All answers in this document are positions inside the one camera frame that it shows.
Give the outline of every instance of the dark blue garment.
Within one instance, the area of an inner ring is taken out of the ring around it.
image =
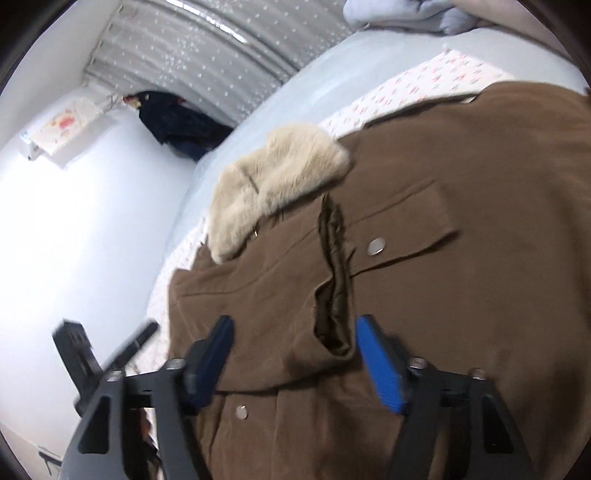
[[[139,92],[139,119],[160,144],[168,143],[195,161],[220,146],[233,128],[188,108],[172,93]]]

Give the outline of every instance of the fur collar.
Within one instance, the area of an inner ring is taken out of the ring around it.
[[[320,127],[289,125],[271,132],[264,147],[220,176],[207,241],[214,262],[231,260],[261,218],[343,178],[351,168],[348,152]]]

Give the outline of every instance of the button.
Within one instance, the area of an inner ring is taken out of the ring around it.
[[[375,240],[373,240],[372,242],[370,242],[369,246],[368,246],[368,255],[373,257],[374,255],[377,255],[378,253],[380,253],[384,247],[386,246],[386,240],[384,240],[383,238],[377,238]]]
[[[246,409],[246,405],[240,405],[239,407],[236,407],[236,417],[239,420],[246,420],[246,417],[248,417],[248,410]]]

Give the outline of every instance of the brown fabric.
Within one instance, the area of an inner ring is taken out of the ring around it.
[[[355,350],[365,313],[440,369],[484,368],[540,478],[563,479],[591,436],[587,99],[498,83],[342,144],[344,181],[267,219],[227,264],[202,248],[171,283],[173,356],[236,320],[196,429],[214,479],[384,478],[401,419]]]

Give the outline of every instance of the curtain fold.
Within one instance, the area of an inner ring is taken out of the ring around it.
[[[345,0],[123,0],[92,53],[90,80],[174,92],[237,125],[351,34]]]

